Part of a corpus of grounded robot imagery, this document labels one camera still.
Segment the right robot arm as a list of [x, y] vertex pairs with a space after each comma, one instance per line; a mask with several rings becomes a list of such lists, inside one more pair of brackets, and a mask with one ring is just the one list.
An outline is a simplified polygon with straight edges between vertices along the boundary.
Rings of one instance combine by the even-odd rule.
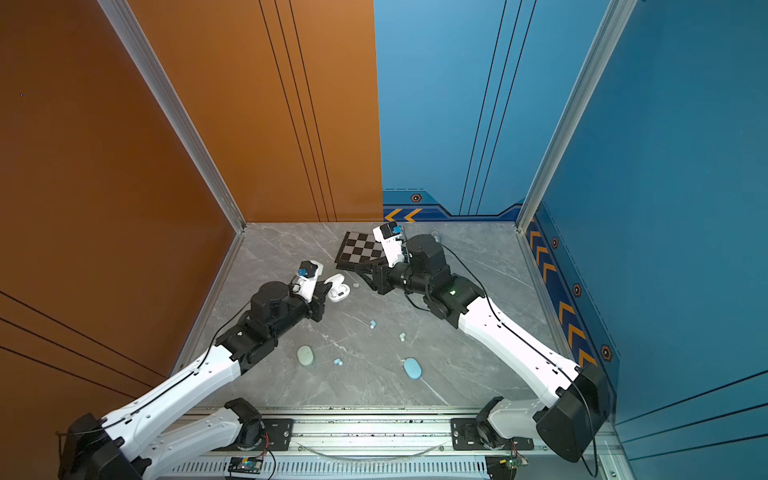
[[395, 289], [420, 295], [430, 313], [483, 344], [535, 393], [528, 405], [490, 400], [475, 417], [474, 443], [508, 450], [516, 437], [537, 436], [562, 459], [582, 460], [612, 408], [606, 375], [548, 348], [511, 320], [479, 279], [451, 271], [449, 252], [431, 235], [406, 239], [379, 226], [371, 234], [348, 233], [336, 265], [380, 295]]

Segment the white earbud charging case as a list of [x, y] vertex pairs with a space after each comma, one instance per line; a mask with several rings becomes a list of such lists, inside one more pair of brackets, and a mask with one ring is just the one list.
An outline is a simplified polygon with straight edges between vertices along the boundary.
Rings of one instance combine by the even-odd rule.
[[345, 283], [345, 276], [341, 273], [328, 277], [324, 285], [327, 287], [326, 298], [332, 303], [345, 300], [351, 292], [350, 286]]

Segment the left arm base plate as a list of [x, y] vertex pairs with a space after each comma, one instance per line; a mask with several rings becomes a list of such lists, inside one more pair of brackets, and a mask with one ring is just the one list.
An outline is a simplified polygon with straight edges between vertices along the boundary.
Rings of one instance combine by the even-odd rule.
[[294, 420], [291, 418], [267, 418], [262, 421], [258, 433], [248, 433], [243, 443], [240, 437], [225, 446], [217, 448], [217, 451], [242, 451], [242, 452], [286, 452], [289, 450], [294, 428]]

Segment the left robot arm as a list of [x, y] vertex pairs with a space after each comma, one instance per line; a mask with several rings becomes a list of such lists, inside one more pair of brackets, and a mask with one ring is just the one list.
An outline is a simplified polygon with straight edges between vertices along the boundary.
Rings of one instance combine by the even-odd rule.
[[61, 435], [59, 478], [156, 479], [211, 450], [256, 445], [263, 437], [262, 416], [244, 399], [184, 427], [172, 425], [263, 360], [300, 321], [320, 321], [327, 301], [348, 294], [348, 285], [332, 279], [263, 284], [187, 367], [121, 408], [74, 421]]

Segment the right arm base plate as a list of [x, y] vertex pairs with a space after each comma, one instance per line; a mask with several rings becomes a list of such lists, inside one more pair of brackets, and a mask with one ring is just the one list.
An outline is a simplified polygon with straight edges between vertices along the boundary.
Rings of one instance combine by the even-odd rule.
[[503, 439], [493, 433], [489, 427], [479, 426], [475, 418], [453, 418], [449, 424], [452, 448], [455, 451], [532, 451], [535, 448], [532, 438]]

